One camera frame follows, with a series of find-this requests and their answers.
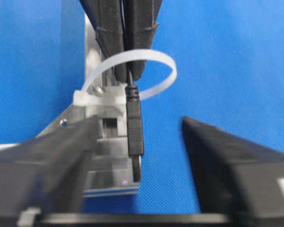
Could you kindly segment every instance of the blue fabric backdrop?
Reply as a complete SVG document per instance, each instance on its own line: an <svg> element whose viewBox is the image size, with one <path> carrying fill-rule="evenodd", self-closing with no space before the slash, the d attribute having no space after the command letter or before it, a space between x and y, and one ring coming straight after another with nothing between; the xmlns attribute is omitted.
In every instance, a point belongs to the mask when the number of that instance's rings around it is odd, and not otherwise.
<svg viewBox="0 0 284 227"><path fill-rule="evenodd" d="M76 0L0 0L0 143L33 138L83 83ZM137 196L89 199L87 212L196 213L183 115L284 152L284 0L164 0L153 49L178 79L142 103L145 156ZM140 89L169 69L149 62Z"/></svg>

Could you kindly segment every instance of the white zip tie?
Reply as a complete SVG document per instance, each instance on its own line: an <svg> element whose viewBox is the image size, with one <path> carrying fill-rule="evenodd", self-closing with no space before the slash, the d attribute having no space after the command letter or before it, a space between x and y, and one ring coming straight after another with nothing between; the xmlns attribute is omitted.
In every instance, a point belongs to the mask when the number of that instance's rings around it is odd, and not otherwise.
<svg viewBox="0 0 284 227"><path fill-rule="evenodd" d="M88 78L86 79L81 91L76 90L73 95L73 104L78 106L86 106L86 105L111 105L111 103L103 102L102 98L93 96L87 93L87 89L93 83L93 81L101 76L103 72L114 67L116 65L126 63L128 61L139 61L139 60L150 60L150 61L158 61L164 63L171 67L172 72L171 74L161 83L155 85L145 91L140 92L140 99L145 100L152 96L157 95L158 93L167 89L170 85L174 83L177 78L177 68L175 61L169 57L167 54L148 50L148 49L138 49L138 50L131 50L122 53L118 53L114 56L103 61L98 67L93 70ZM125 96L116 97L115 103L118 104L124 103Z"/></svg>

